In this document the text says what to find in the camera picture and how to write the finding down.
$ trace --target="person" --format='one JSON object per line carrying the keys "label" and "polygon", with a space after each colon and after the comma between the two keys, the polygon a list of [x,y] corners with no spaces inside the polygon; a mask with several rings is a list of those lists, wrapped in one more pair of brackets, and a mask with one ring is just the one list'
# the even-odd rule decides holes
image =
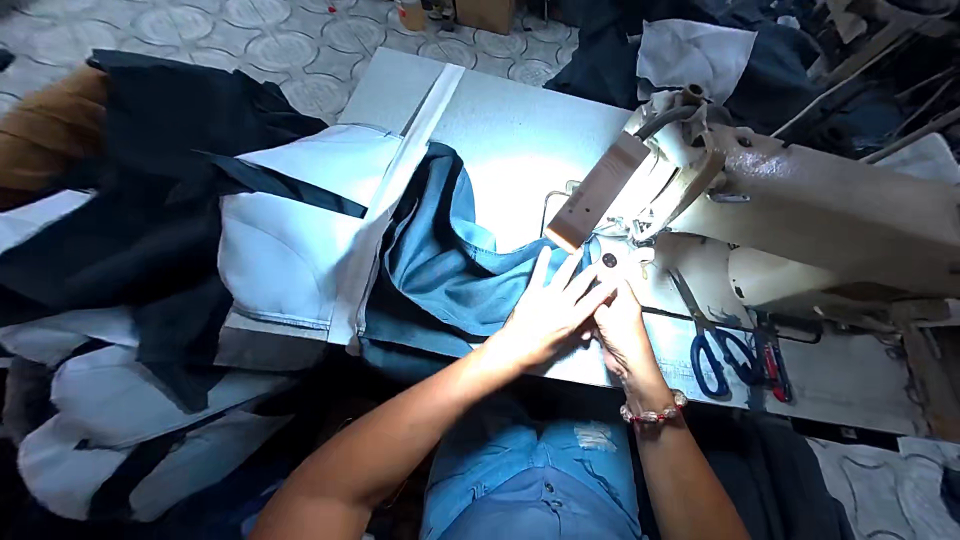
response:
{"label": "person", "polygon": [[307,457],[264,507],[251,538],[360,538],[374,508],[459,419],[430,472],[421,540],[640,537],[629,429],[662,538],[749,538],[682,414],[631,428],[622,420],[537,427],[516,422],[513,404],[494,394],[557,355],[592,318],[633,414],[674,404],[632,276],[624,265],[618,277],[616,268],[592,264],[574,277],[581,256],[568,257],[547,282],[544,248],[500,331]]}

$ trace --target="forearm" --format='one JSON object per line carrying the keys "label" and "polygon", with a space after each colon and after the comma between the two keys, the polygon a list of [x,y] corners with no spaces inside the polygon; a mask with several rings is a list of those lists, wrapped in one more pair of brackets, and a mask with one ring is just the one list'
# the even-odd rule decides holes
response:
{"label": "forearm", "polygon": [[316,517],[318,512],[337,517],[328,521],[337,529],[324,537],[362,532],[372,509],[407,478],[444,432],[473,404],[519,375],[522,364],[516,362],[516,352],[510,357],[505,348],[492,337],[337,433],[307,457],[271,499],[254,537],[316,535],[307,524],[315,521],[310,514]]}
{"label": "forearm", "polygon": [[[646,410],[663,410],[673,395],[643,331],[635,369],[647,370],[629,399]],[[748,540],[736,508],[713,474],[683,417],[661,427],[634,427],[643,477],[665,540]]]}

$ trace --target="brown fabric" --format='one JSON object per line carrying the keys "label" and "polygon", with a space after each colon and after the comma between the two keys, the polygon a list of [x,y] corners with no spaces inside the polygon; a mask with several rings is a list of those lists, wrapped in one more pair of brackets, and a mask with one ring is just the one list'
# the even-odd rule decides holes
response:
{"label": "brown fabric", "polygon": [[83,65],[0,118],[0,209],[26,204],[51,179],[100,154],[107,74]]}

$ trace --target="white cloth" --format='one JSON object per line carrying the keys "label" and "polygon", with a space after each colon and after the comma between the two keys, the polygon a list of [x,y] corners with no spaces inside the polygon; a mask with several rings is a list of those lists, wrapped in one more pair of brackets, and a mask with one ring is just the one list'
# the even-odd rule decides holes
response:
{"label": "white cloth", "polygon": [[213,414],[275,394],[292,380],[275,374],[234,371],[207,393],[207,407],[181,411],[143,364],[136,349],[114,345],[76,356],[54,375],[50,401],[60,416],[98,446],[127,447],[186,428]]}
{"label": "white cloth", "polygon": [[[291,144],[239,158],[317,185],[364,206],[380,190],[400,138],[357,125],[333,126]],[[233,308],[252,319],[329,331],[338,290],[369,276],[345,268],[365,220],[267,193],[221,199],[218,266]]]}
{"label": "white cloth", "polygon": [[90,338],[127,347],[140,343],[126,307],[79,309],[0,328],[0,344],[28,360],[56,367]]}
{"label": "white cloth", "polygon": [[924,135],[878,161],[876,166],[917,178],[960,185],[960,165],[953,158],[947,140],[940,134]]}
{"label": "white cloth", "polygon": [[[223,479],[283,427],[291,417],[266,417],[236,408],[186,434],[155,469],[131,491],[132,518],[153,521],[180,500]],[[90,500],[134,447],[87,444],[84,430],[58,414],[20,445],[20,476],[47,509],[85,520]]]}
{"label": "white cloth", "polygon": [[44,225],[79,208],[93,195],[64,190],[25,207],[0,213],[0,253],[36,234]]}
{"label": "white cloth", "polygon": [[700,85],[714,103],[733,94],[756,32],[682,19],[643,22],[636,75],[654,86]]}

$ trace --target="left hand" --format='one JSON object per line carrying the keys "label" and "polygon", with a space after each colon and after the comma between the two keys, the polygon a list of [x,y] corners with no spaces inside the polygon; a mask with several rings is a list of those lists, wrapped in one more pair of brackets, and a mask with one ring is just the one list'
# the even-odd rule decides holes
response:
{"label": "left hand", "polygon": [[616,282],[603,282],[584,294],[597,276],[599,263],[570,279],[583,257],[582,249],[567,257],[547,283],[550,255],[549,247],[540,250],[527,290],[503,328],[488,340],[502,345],[500,350],[509,351],[525,368],[543,363],[557,353],[616,289]]}

